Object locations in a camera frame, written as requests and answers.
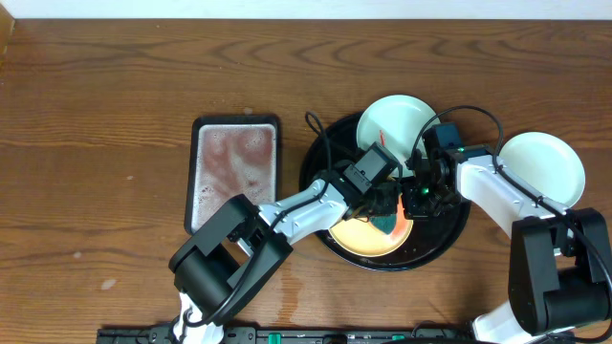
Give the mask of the round black tray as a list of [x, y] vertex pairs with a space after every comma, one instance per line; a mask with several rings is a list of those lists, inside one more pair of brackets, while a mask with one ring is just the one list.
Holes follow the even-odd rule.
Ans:
[[[362, 113], [341, 118], [327, 129], [332, 143], [332, 162], [349, 160], [358, 152], [356, 131]], [[363, 257], [349, 252], [328, 231], [318, 231], [318, 239], [343, 260], [364, 269], [402, 271], [424, 266], [444, 254], [462, 233], [470, 214], [470, 204], [463, 203], [446, 213], [414, 223], [406, 241], [379, 257]]]

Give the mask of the mint green plate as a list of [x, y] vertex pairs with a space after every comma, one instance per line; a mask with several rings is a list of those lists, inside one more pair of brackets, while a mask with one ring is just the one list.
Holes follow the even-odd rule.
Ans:
[[586, 179], [579, 155], [553, 135], [519, 134], [503, 145], [500, 157], [519, 178], [553, 201], [571, 207], [582, 196]]
[[356, 140], [365, 151], [378, 142], [401, 163], [403, 177], [411, 177], [405, 162], [410, 158], [417, 134], [434, 116], [434, 110], [422, 100], [406, 95], [383, 97], [372, 103], [361, 115]]

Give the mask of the green scrubbing sponge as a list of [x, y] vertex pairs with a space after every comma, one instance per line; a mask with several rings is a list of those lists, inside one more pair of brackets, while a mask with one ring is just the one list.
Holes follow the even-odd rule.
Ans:
[[397, 216], [393, 214], [371, 217], [369, 222], [374, 228], [381, 231], [385, 235], [390, 235], [397, 225]]

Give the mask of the black rectangular wash tray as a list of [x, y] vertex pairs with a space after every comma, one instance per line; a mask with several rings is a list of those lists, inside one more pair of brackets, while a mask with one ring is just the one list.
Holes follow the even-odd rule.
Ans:
[[230, 198], [277, 199], [280, 121], [267, 115], [205, 116], [191, 127], [184, 227], [192, 235]]

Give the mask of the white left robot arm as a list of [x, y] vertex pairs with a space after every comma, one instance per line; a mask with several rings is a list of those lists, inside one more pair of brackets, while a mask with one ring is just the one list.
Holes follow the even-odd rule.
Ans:
[[390, 207], [394, 162], [360, 160], [324, 170], [308, 188], [282, 201], [255, 205], [244, 195], [225, 202], [171, 257], [181, 299], [171, 329], [177, 343], [218, 343], [224, 325], [259, 293], [306, 236], [362, 213], [376, 214], [374, 192]]

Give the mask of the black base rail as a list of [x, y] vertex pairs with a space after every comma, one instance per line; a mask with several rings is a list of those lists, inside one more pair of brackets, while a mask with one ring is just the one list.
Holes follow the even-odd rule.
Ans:
[[[224, 330], [220, 344], [375, 344], [400, 341], [401, 343], [475, 343], [462, 331], [442, 328], [420, 328], [412, 331], [331, 331], [282, 330], [230, 327]], [[100, 329], [97, 344], [171, 344], [167, 326], [146, 329]]]

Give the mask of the yellow plate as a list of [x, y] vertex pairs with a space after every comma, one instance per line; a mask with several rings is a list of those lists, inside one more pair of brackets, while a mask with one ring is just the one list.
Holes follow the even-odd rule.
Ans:
[[413, 221], [404, 216], [402, 199], [398, 200], [397, 225], [390, 235], [385, 235], [374, 228], [370, 218], [354, 218], [340, 221], [333, 226], [329, 233], [332, 238], [345, 250], [362, 257], [380, 257], [398, 249], [407, 240]]

